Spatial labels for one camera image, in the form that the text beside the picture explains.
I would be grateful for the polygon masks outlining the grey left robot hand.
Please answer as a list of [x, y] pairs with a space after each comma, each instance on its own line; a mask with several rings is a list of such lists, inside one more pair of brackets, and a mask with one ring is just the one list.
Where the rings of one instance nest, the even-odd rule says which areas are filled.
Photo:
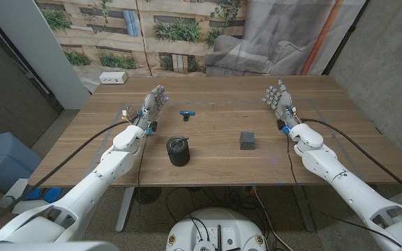
[[165, 87], [158, 85], [145, 96], [142, 109], [140, 110], [141, 114], [133, 125], [143, 130], [148, 128], [152, 122], [157, 120], [160, 110], [168, 100], [169, 98], [165, 94]]

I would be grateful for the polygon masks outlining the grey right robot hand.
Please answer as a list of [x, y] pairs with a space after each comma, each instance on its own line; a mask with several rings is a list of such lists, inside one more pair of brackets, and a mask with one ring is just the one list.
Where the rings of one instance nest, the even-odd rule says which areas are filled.
[[278, 80], [277, 86], [270, 86], [266, 90], [262, 101], [274, 111], [280, 130], [283, 128], [291, 130], [301, 123], [296, 115], [295, 107], [292, 105], [292, 97], [282, 79]]

